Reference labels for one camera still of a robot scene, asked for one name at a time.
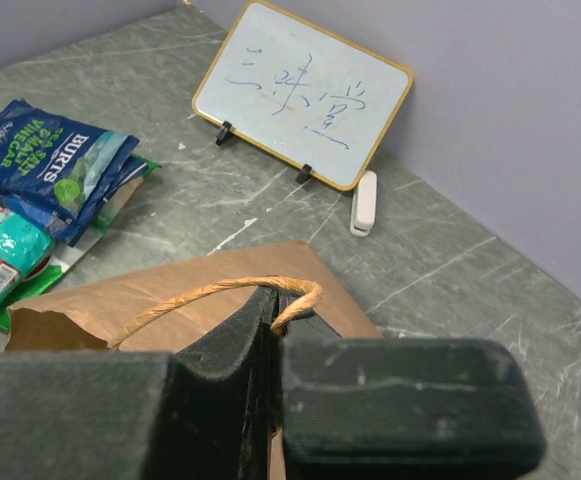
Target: paper bag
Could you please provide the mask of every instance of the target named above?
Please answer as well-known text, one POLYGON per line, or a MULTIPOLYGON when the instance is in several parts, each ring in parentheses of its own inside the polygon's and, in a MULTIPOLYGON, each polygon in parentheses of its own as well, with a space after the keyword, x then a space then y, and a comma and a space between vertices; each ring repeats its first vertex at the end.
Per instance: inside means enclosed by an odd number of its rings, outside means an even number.
MULTIPOLYGON (((380 336, 310 246, 295 241, 217 253, 26 299, 9 309, 6 351, 105 349, 120 329, 172 297, 223 279, 267 275, 320 284, 323 294, 314 310, 341 336, 380 336)), ((238 310, 254 289, 197 300, 139 330, 119 349, 178 352, 238 310)), ((285 478, 279 437, 272 448, 272 480, 285 478)))

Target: black whiteboard foot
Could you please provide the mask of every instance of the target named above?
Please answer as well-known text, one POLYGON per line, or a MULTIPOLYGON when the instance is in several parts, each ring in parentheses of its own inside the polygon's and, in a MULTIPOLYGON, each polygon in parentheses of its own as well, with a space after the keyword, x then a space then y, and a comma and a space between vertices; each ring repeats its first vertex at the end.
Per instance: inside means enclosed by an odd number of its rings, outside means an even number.
POLYGON ((223 145, 226 140, 228 140, 232 133, 230 129, 232 128, 232 124, 230 122, 223 122, 221 127, 219 127, 219 131, 217 132, 217 141, 215 142, 217 145, 223 145))
POLYGON ((310 178, 310 172, 312 172, 312 167, 310 165, 304 165, 297 175, 297 183, 306 183, 310 178))

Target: wall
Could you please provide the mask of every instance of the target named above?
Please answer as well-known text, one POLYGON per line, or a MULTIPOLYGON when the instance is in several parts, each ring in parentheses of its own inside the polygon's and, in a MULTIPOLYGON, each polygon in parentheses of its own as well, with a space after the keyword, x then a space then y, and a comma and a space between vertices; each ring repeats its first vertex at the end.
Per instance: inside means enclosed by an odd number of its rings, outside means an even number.
POLYGON ((581 298, 581 0, 277 3, 410 66, 385 144, 581 298))
POLYGON ((174 7, 177 0, 0 0, 0 67, 174 7))

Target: small whiteboard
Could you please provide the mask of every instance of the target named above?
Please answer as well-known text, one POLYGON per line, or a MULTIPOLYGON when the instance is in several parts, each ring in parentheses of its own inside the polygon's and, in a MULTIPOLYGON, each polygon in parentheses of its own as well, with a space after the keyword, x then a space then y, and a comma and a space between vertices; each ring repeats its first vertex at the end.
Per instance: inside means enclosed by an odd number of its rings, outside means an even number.
POLYGON ((410 71, 251 1, 192 106, 338 190, 354 188, 412 85, 410 71))

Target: twisted paper handle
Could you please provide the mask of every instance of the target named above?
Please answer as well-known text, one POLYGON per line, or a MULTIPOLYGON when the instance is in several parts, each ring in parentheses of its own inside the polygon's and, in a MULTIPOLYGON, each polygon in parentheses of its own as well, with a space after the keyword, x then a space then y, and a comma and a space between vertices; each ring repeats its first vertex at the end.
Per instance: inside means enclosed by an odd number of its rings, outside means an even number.
POLYGON ((279 337, 283 336, 283 332, 285 331, 288 322, 315 306, 319 301, 319 298, 321 298, 321 293, 323 291, 321 285, 318 283, 309 280, 297 280, 289 277, 246 277, 235 280, 221 280, 220 282, 211 283, 204 287, 197 288, 191 292, 171 298, 156 307, 152 307, 119 330, 119 332, 108 341, 108 347, 117 348, 121 342, 137 333, 143 327, 154 322, 159 317, 194 302, 195 300, 207 297, 213 293, 223 292, 224 290, 253 286, 283 288, 285 290, 303 293, 303 296, 297 298, 294 302, 288 305, 283 312, 281 312, 270 327, 270 331, 279 337))

